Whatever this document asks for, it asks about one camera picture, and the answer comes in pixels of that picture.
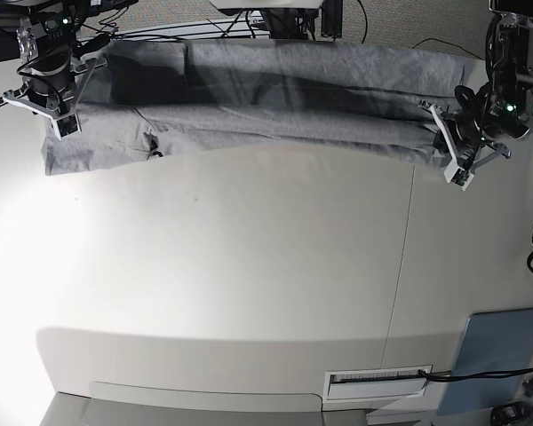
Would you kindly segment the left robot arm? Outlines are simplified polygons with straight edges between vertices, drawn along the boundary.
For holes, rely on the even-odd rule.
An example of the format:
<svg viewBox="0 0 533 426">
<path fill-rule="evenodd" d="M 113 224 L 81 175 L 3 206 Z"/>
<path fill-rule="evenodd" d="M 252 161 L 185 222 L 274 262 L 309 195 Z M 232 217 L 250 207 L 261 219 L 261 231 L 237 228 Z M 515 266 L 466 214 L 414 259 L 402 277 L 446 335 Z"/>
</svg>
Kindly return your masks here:
<svg viewBox="0 0 533 426">
<path fill-rule="evenodd" d="M 493 18 L 485 41 L 488 81 L 473 91 L 455 88 L 459 109 L 450 112 L 425 101 L 438 128 L 434 147 L 445 157 L 443 176 L 465 190 L 476 170 L 511 157 L 507 139 L 533 133 L 533 1 L 491 1 Z"/>
</svg>

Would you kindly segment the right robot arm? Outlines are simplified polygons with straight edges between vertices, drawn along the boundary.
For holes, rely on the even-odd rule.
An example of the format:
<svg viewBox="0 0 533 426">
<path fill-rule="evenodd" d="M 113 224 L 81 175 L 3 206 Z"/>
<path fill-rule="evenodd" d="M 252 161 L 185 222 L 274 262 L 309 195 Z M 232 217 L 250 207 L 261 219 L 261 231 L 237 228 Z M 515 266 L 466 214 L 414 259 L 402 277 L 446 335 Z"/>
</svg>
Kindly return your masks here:
<svg viewBox="0 0 533 426">
<path fill-rule="evenodd" d="M 21 65 L 16 74 L 22 85 L 4 91 L 0 107 L 27 109 L 48 119 L 57 139 L 80 132 L 77 106 L 93 73 L 107 65 L 94 56 L 110 35 L 99 33 L 87 42 L 77 33 L 93 14 L 97 1 L 27 1 L 16 39 Z"/>
</svg>

